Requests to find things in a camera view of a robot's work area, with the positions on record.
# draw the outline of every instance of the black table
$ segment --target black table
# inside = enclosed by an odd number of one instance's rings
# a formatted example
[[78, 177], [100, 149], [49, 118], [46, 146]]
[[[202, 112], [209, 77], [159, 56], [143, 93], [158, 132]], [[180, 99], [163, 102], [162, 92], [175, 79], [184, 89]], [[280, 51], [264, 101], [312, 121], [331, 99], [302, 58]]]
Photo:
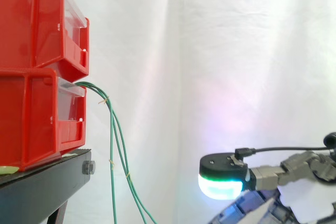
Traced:
[[11, 175], [0, 175], [0, 223], [63, 223], [67, 200], [90, 180], [95, 171], [91, 150]]

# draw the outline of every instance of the screw head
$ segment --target screw head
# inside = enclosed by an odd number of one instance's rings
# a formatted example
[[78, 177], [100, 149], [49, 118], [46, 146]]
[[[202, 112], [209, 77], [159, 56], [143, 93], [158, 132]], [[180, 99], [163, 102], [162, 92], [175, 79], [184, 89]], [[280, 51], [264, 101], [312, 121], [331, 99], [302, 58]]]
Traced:
[[95, 161], [84, 161], [83, 163], [83, 173], [86, 175], [92, 175], [96, 171]]

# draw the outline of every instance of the round black knob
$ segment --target round black knob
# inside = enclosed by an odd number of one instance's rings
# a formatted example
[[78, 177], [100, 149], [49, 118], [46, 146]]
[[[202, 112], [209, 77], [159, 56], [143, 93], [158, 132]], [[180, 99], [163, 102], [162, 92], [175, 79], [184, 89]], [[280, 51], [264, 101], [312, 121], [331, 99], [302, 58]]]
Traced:
[[336, 132], [332, 132], [325, 136], [323, 143], [327, 148], [336, 148]]

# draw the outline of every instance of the cable connector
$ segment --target cable connector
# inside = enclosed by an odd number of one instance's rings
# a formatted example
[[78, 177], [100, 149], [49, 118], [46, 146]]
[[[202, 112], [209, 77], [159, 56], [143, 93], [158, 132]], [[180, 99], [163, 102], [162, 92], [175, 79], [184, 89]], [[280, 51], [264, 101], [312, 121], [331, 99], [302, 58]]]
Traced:
[[240, 148], [235, 150], [235, 158], [241, 161], [244, 157], [252, 156], [254, 154], [256, 154], [255, 148]]

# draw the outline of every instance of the black cable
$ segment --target black cable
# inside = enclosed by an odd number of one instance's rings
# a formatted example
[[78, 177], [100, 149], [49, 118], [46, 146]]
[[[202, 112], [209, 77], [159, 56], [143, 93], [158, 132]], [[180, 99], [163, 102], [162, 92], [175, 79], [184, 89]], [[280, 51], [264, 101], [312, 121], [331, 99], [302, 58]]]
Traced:
[[236, 159], [243, 160], [244, 157], [252, 156], [258, 152], [270, 152], [270, 151], [326, 151], [332, 150], [333, 147], [271, 147], [271, 148], [240, 148], [235, 150]]
[[261, 148], [255, 149], [257, 152], [269, 152], [269, 151], [325, 151], [331, 150], [333, 148], [328, 147], [271, 147], [271, 148]]

